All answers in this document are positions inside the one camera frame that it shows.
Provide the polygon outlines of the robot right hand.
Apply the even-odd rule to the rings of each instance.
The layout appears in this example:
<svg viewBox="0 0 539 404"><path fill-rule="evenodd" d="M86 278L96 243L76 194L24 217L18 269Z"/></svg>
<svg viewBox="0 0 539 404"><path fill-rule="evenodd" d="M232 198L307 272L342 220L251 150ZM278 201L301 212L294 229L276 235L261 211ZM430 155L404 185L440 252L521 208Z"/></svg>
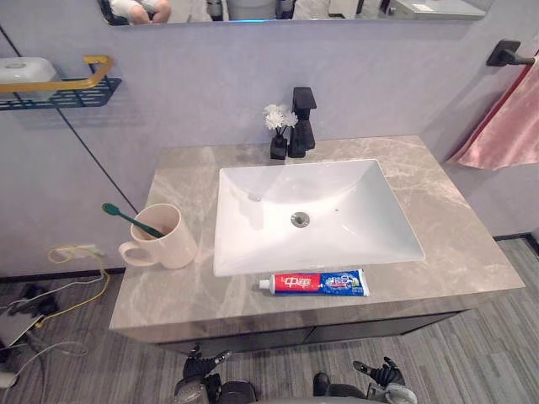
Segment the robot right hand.
<svg viewBox="0 0 539 404"><path fill-rule="evenodd" d="M380 368L373 368L357 360L353 362L353 367L358 372L368 375L382 387L388 387L390 384L405 386L406 382L403 373L397 364L387 356L383 359L384 363Z"/></svg>

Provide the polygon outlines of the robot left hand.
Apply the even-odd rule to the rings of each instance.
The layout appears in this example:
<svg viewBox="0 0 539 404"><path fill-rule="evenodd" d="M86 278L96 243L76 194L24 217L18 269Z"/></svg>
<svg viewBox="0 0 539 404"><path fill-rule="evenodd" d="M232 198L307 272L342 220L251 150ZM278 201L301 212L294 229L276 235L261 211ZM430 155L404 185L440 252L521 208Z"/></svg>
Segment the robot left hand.
<svg viewBox="0 0 539 404"><path fill-rule="evenodd" d="M216 403L221 393L222 383L220 375L211 376L211 371L231 355L231 350L225 350L214 357L203 358L200 344L196 343L188 353L183 367L183 379L177 383L174 395L178 396L180 390L189 382L199 381L205 387L210 403Z"/></svg>

